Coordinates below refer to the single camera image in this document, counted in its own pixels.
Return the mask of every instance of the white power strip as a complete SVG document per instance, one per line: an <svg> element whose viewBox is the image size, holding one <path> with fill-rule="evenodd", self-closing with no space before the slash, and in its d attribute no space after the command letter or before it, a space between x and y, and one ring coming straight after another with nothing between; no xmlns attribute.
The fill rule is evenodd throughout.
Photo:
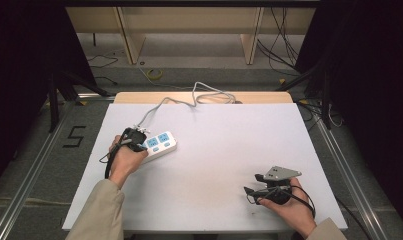
<svg viewBox="0 0 403 240"><path fill-rule="evenodd" d="M142 162L144 164L176 150L177 142L173 135L166 131L157 136L147 138L142 146L146 147L148 151L148 156Z"/></svg>

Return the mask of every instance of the beige sleeve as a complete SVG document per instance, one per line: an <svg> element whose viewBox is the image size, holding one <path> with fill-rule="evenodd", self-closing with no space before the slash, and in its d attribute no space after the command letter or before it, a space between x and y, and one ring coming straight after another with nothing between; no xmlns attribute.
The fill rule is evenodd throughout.
<svg viewBox="0 0 403 240"><path fill-rule="evenodd" d="M67 238L123 240L122 204L124 194L110 180L99 181Z"/></svg>
<svg viewBox="0 0 403 240"><path fill-rule="evenodd" d="M330 218L317 225L317 227L307 238L307 240L319 239L346 240L344 234L342 234L342 232Z"/></svg>

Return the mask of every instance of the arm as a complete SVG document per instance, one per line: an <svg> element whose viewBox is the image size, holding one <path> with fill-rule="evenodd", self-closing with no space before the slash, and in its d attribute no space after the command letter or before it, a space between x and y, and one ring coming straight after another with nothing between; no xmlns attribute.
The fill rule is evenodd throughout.
<svg viewBox="0 0 403 240"><path fill-rule="evenodd" d="M297 178L292 178L290 184L291 186L301 188L301 184ZM292 194L308 202L307 195L301 189L293 188ZM310 209L296 199L291 198L283 205L276 204L269 199L261 199L259 203L275 211L291 228L301 234L304 239L330 239L330 237L334 240L345 239L344 235L330 219L325 220L317 226Z"/></svg>
<svg viewBox="0 0 403 240"><path fill-rule="evenodd" d="M110 151L119 139L116 136ZM66 239L123 239L124 194L120 189L147 155L147 151L136 153L126 146L119 149L109 179L95 185Z"/></svg>

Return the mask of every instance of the white table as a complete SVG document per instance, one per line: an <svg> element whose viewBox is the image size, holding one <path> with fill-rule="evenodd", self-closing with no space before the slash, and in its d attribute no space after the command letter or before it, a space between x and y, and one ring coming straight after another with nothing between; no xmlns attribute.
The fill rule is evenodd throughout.
<svg viewBox="0 0 403 240"><path fill-rule="evenodd" d="M69 230L93 186L103 178L113 136L138 123L153 104L111 104L63 229ZM347 225L295 104L163 105L143 124L152 136L169 130L176 151L149 162L123 187L124 228L136 233L260 233L289 227L251 205L243 187L260 189L254 174L277 165L302 172L316 221Z"/></svg>

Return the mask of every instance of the floor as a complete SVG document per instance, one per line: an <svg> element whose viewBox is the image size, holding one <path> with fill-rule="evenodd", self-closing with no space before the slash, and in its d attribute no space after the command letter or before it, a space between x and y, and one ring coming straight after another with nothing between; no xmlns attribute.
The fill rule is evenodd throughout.
<svg viewBox="0 0 403 240"><path fill-rule="evenodd" d="M170 90L169 85L191 87L195 81L216 84L230 91L273 91L281 80L294 78L288 73L296 74L283 64L273 63L279 72L271 70L269 58L259 51L254 64L246 65L237 35L149 35L136 65L127 62L119 35L97 34L96 46L92 34L78 36L87 58L93 58L89 64L93 66L98 85L110 92L182 91ZM260 39L270 47L275 36L262 35ZM290 36L290 40L295 51L299 51L303 36ZM274 52L289 61L285 49L279 41ZM161 82L150 83L139 69L162 69L163 78ZM303 97L304 87L305 83L289 91L293 99ZM92 94L85 88L76 87L76 90L82 96ZM0 220L6 217L11 223L4 235L7 239L64 239L67 235L61 226L112 99L84 98L78 104L60 102L61 128L48 133L49 107L43 106L16 159L0 180ZM349 128L344 124L339 126L341 117L336 115L337 111L332 112L336 116L330 131L310 111L300 107L300 113L306 119L306 128L334 194L346 205L345 208L341 204L341 211L349 226L344 231L347 239L367 239L355 219L374 239L403 239L402 220L364 164ZM70 139L71 131L84 138ZM41 155L41 149L47 154ZM6 216L20 196L23 199L18 210ZM277 237L290 239L291 234L281 233ZM220 236L225 237L273 239L270 235ZM192 239L192 236L138 235L137 239Z"/></svg>

